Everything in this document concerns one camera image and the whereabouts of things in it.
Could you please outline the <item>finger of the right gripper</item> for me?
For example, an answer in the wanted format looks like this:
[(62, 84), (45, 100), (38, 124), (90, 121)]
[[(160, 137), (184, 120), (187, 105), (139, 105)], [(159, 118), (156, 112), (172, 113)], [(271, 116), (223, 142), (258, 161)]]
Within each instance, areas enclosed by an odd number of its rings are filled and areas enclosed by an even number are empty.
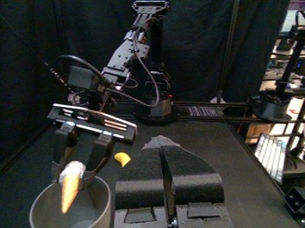
[(98, 136), (93, 143), (90, 157), (85, 166), (85, 176), (82, 177), (82, 187), (86, 187), (98, 171), (106, 164), (113, 151), (114, 140), (112, 136)]
[(77, 143), (76, 126), (66, 121), (54, 131), (53, 151), (52, 151), (52, 181), (57, 182), (60, 173), (70, 161), (70, 154)]

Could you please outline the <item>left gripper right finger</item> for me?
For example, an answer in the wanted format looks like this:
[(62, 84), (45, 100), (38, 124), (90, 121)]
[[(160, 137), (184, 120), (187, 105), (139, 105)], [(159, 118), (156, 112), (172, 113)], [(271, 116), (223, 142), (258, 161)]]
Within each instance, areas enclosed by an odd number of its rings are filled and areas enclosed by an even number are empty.
[(168, 228), (234, 228), (209, 164), (179, 146), (161, 146), (160, 166)]

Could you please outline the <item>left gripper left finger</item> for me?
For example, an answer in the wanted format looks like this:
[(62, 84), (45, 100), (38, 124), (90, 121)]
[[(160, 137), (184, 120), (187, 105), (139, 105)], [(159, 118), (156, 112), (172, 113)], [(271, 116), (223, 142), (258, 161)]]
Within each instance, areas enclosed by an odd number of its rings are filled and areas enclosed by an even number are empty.
[(113, 228), (167, 228), (159, 149), (143, 149), (114, 183)]

